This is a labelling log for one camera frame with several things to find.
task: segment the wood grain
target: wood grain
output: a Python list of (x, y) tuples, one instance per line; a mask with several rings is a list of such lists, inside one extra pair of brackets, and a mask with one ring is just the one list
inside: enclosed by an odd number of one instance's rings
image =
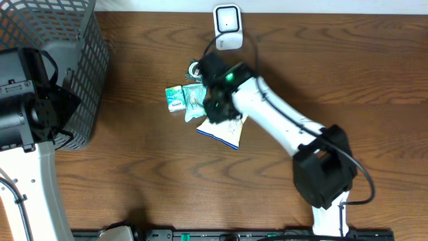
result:
[[(112, 62), (95, 135), (86, 150), (56, 158), (73, 229), (102, 228), (130, 214), (178, 229), (312, 225), (290, 157), (252, 120), (234, 151), (196, 132), (203, 119), (185, 123), (183, 112), (168, 112), (165, 88), (187, 83), (190, 59), (213, 37), (211, 14), (97, 18)], [(373, 176), (376, 199), (348, 207), (348, 223), (425, 240), (428, 17), (245, 14), (243, 21), (258, 42), (267, 83), (308, 117), (344, 128)], [(228, 55), (252, 63), (253, 47), (246, 40)], [(350, 200), (367, 195), (359, 175)], [(0, 239), (10, 240), (6, 222)]]

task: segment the white packet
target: white packet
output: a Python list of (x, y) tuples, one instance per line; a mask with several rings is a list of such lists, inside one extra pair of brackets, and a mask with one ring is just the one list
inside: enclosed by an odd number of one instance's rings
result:
[(196, 131), (202, 135), (213, 137), (233, 149), (238, 150), (242, 125), (247, 117), (247, 115), (244, 115), (242, 118), (225, 120), (219, 124), (210, 123), (207, 118), (198, 128), (196, 128)]

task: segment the gray basket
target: gray basket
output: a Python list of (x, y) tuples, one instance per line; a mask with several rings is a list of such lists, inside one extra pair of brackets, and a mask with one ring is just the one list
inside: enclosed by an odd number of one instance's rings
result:
[[(95, 0), (0, 0), (0, 50), (46, 50), (58, 65), (58, 85), (82, 99), (64, 130), (74, 139), (62, 149), (89, 144), (110, 54), (94, 14)], [(47, 73), (54, 67), (45, 60)], [(70, 139), (58, 134), (56, 148)]]

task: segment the blue stripe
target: blue stripe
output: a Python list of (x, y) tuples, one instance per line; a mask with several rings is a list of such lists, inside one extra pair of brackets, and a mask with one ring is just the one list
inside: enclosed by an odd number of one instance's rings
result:
[(231, 144), (231, 143), (228, 143), (227, 141), (225, 141), (225, 140), (223, 140), (223, 139), (220, 139), (220, 138), (216, 137), (215, 135), (212, 135), (212, 134), (206, 133), (206, 132), (201, 131), (201, 130), (199, 130), (199, 129), (196, 129), (196, 131), (197, 131), (199, 134), (206, 135), (206, 136), (208, 136), (208, 137), (213, 137), (214, 139), (216, 139), (216, 140), (218, 140), (218, 141), (221, 141), (222, 143), (225, 143), (226, 145), (228, 145), (228, 146), (232, 147), (233, 149), (238, 150), (238, 147), (237, 147), (237, 146), (235, 146), (235, 145), (233, 145), (233, 144)]

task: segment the small box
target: small box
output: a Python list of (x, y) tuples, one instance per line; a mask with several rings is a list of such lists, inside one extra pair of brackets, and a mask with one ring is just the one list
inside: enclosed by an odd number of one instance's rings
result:
[(169, 112), (186, 109), (185, 96), (181, 86), (166, 88), (165, 92), (167, 94)]

